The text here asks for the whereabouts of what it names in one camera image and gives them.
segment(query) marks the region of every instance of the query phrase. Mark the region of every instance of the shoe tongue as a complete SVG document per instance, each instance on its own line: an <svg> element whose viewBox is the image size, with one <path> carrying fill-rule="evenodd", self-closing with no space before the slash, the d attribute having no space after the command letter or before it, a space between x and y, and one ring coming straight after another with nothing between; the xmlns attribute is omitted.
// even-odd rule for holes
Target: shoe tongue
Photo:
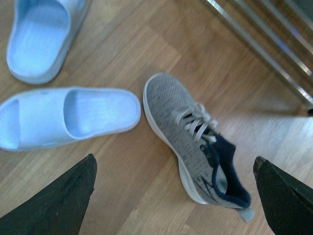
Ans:
<svg viewBox="0 0 313 235"><path fill-rule="evenodd" d="M214 147L219 153L221 161L232 161L234 158L236 146L225 140L221 135L216 136Z"/></svg>

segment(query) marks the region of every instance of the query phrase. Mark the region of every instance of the gray sneaker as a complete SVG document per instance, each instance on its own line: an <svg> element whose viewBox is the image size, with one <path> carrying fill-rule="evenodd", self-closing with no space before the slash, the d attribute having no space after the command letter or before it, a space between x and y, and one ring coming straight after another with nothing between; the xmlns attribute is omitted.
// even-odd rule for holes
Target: gray sneaker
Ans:
<svg viewBox="0 0 313 235"><path fill-rule="evenodd" d="M254 212L233 166L235 146L216 133L217 122L204 106L176 78L158 73L145 85L143 107L152 130L177 155L188 195L201 204L237 209L249 221Z"/></svg>

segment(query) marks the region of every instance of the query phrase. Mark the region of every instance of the slide sandal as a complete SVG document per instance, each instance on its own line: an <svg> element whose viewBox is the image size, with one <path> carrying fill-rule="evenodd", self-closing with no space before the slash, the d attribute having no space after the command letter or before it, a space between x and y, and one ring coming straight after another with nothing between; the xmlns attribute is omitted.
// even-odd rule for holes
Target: slide sandal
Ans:
<svg viewBox="0 0 313 235"><path fill-rule="evenodd" d="M15 0L6 60L29 84L51 81L60 71L91 0Z"/></svg>
<svg viewBox="0 0 313 235"><path fill-rule="evenodd" d="M140 103L130 91L111 88L35 89L0 105L0 148L56 147L134 128Z"/></svg>

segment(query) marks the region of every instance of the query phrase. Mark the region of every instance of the slipper strap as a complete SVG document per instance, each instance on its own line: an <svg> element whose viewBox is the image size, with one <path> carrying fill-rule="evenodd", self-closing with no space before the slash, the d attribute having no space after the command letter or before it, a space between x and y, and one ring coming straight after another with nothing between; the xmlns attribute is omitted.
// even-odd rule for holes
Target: slipper strap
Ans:
<svg viewBox="0 0 313 235"><path fill-rule="evenodd" d="M20 148L72 141L64 122L69 89L33 90L19 99Z"/></svg>
<svg viewBox="0 0 313 235"><path fill-rule="evenodd" d="M67 11L70 18L70 25L75 23L84 9L87 0L57 0Z"/></svg>

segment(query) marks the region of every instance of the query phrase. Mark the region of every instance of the metal bar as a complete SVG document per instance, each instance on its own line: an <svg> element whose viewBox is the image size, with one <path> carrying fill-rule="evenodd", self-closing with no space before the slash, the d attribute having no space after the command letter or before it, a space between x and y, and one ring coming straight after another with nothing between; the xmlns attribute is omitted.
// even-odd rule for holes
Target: metal bar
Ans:
<svg viewBox="0 0 313 235"><path fill-rule="evenodd" d="M291 23L279 12L279 10L269 1L269 0L261 0L264 6L273 13L273 15L283 24L283 26L289 30L289 32L308 50L311 54L313 54L313 46L308 43L308 41L301 36L301 34L293 27Z"/></svg>
<svg viewBox="0 0 313 235"><path fill-rule="evenodd" d="M259 27L289 56L309 77L311 70L286 46L286 44L276 36L276 34L262 21L260 17L243 1L235 0L238 5L259 25Z"/></svg>
<svg viewBox="0 0 313 235"><path fill-rule="evenodd" d="M307 26L313 31L313 22L312 20L292 1L292 0L284 0L285 3L289 5L289 7L297 13L297 15L307 24Z"/></svg>
<svg viewBox="0 0 313 235"><path fill-rule="evenodd" d="M227 21L228 23L234 27L237 32L258 52L260 53L264 59L277 71L279 72L283 78L286 79L290 85L296 89L298 94L300 94L309 104L310 108L313 107L313 98L307 93L298 83L290 77L280 66L279 64L269 55L267 54L262 47L234 20L232 19L214 0L207 0Z"/></svg>

